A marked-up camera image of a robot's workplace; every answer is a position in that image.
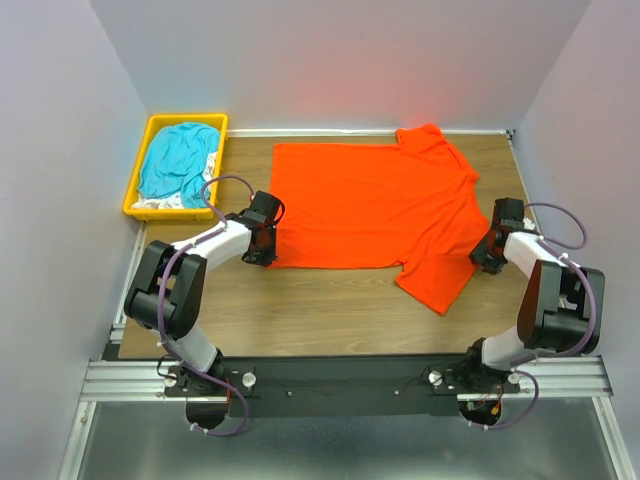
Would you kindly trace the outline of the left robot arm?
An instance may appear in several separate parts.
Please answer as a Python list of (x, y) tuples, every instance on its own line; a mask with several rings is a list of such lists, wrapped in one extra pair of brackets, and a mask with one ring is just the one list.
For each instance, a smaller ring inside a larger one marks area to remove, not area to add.
[(259, 191), (248, 208), (190, 239), (147, 245), (124, 301), (124, 313), (156, 332), (162, 347), (205, 382), (225, 380), (223, 354), (198, 325), (206, 276), (239, 257), (267, 267), (277, 258), (276, 228), (284, 203)]

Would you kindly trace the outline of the orange t shirt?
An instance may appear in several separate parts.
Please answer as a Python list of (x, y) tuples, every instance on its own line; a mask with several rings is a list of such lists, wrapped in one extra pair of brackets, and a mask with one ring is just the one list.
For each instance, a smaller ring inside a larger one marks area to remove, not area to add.
[(270, 192), (285, 204), (277, 268), (399, 267), (397, 285), (443, 315), (488, 230), (477, 171), (427, 124), (393, 144), (278, 143)]

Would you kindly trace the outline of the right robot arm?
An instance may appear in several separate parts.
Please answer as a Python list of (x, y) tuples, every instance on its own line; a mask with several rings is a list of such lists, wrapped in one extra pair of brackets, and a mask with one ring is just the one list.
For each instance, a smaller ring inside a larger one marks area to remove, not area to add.
[(493, 227), (470, 254), (472, 263), (497, 274), (516, 265), (528, 283), (516, 323), (467, 349), (458, 378), (480, 391), (507, 380), (512, 369), (538, 358), (588, 355), (598, 346), (605, 275), (558, 253), (532, 231)]

